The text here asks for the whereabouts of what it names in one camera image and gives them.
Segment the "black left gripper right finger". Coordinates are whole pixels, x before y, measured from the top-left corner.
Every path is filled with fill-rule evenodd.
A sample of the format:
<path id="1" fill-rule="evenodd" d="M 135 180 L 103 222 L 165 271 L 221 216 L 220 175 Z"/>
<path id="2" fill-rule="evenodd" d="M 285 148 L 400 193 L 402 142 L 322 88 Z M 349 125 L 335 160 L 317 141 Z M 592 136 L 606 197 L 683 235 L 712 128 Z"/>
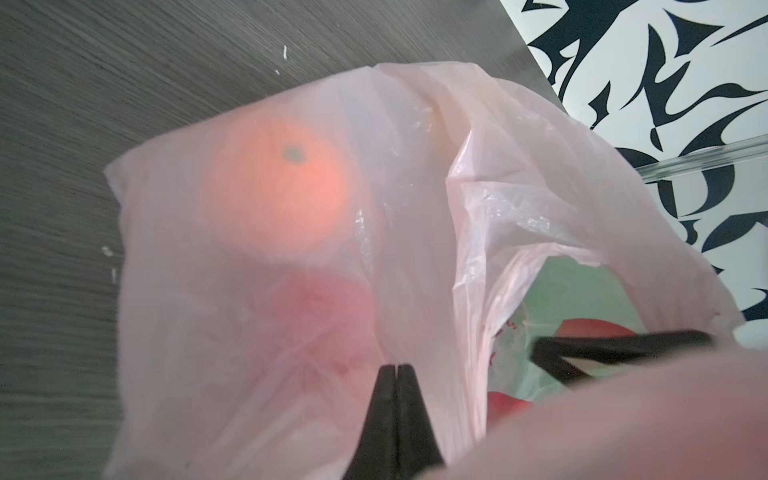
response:
<path id="1" fill-rule="evenodd" d="M 441 468 L 445 461 L 440 452 L 415 369 L 397 367 L 395 382 L 396 479 L 415 479 L 420 474 Z"/>

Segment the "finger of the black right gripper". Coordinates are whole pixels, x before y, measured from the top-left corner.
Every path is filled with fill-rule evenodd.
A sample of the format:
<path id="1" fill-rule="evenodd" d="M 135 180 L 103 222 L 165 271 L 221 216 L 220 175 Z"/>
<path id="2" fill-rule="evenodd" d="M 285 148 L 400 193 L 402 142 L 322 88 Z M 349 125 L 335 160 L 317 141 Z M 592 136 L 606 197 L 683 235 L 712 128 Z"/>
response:
<path id="1" fill-rule="evenodd" d="M 619 365 L 713 346 L 711 335 L 696 330 L 599 338 L 540 337 L 533 344 L 530 360 L 562 385 L 573 386 L 591 380 L 592 376 L 569 359 Z"/>

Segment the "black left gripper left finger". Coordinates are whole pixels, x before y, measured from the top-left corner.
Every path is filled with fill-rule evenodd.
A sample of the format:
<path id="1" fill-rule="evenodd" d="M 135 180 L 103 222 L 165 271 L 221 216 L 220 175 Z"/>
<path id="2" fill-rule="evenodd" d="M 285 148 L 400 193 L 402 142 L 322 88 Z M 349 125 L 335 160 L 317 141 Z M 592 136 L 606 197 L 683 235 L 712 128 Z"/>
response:
<path id="1" fill-rule="evenodd" d="M 382 366 L 378 371 L 359 442 L 343 475 L 344 480 L 395 478 L 398 457 L 396 373 L 395 365 Z"/>

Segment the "pink plastic bag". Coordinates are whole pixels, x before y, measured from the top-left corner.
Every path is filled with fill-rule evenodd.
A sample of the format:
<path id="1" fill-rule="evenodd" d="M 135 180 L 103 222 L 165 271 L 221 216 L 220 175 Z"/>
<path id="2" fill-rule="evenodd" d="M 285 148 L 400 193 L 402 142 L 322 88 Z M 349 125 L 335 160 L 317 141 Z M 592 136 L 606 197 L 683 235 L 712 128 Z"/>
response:
<path id="1" fill-rule="evenodd" d="M 203 183 L 251 112 L 344 150 L 345 237 L 289 259 L 214 231 Z M 410 364 L 445 461 L 429 479 L 763 479 L 767 355 L 607 142 L 466 63 L 380 64 L 147 141 L 106 169 L 125 249 L 123 421 L 108 479 L 339 479 L 379 369 Z M 539 297 L 714 346 L 586 380 L 487 428 L 492 352 Z"/>

